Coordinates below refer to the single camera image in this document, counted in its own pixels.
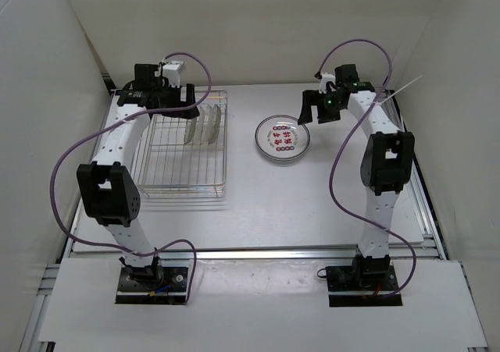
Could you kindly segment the clear glass plate front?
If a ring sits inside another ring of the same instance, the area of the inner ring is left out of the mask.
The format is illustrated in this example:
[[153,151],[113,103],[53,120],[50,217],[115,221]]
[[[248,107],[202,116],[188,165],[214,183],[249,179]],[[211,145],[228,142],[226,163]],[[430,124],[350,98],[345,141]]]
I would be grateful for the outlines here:
[[190,144],[195,136],[197,118],[189,119],[186,122],[185,131],[184,131],[184,145]]

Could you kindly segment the green rim dotted plate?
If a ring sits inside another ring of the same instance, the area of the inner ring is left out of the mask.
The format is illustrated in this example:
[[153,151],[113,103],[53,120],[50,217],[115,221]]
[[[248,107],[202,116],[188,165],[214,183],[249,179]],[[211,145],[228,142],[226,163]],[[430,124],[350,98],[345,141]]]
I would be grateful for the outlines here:
[[307,127],[287,115],[265,118],[256,127],[254,138],[260,153],[276,162],[292,162],[301,158],[310,143]]

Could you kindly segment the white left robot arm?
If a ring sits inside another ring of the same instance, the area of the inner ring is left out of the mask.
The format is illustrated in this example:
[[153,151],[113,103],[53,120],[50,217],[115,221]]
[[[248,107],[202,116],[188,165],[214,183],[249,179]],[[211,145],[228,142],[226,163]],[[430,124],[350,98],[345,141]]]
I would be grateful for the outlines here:
[[157,109],[171,108],[170,115],[182,119],[198,117],[194,85],[180,84],[183,68],[177,60],[135,65],[134,80],[115,93],[120,126],[105,134],[97,155],[77,169],[87,215],[114,237],[123,265],[137,272],[137,281],[147,290],[161,286],[164,271],[138,219],[141,196],[130,167]]

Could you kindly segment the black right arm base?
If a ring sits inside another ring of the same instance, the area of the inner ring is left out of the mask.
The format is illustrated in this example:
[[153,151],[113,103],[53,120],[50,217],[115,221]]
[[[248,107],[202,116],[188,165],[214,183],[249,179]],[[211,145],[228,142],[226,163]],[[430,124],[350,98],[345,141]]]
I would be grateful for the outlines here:
[[388,255],[364,258],[357,254],[350,265],[330,265],[316,272],[327,281],[330,308],[401,307],[394,266]]

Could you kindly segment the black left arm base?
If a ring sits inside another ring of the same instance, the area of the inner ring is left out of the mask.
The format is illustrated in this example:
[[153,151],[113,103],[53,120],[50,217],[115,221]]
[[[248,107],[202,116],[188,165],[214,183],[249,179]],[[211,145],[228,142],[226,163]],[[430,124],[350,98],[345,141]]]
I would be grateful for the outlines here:
[[116,288],[116,304],[185,305],[188,295],[188,267],[162,267],[156,279],[140,279],[132,268],[122,267]]

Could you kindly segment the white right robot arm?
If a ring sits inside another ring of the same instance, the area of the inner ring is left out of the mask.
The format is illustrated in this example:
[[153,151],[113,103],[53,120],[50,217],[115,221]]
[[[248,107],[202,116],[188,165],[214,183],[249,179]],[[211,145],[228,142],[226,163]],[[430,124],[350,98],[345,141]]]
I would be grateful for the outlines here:
[[312,122],[313,108],[319,124],[339,120],[343,110],[356,118],[367,139],[360,165],[366,213],[358,251],[365,259],[385,259],[393,209],[411,177],[415,138],[390,120],[373,85],[359,80],[355,65],[339,66],[333,74],[318,72],[316,78],[319,87],[302,93],[298,124]]

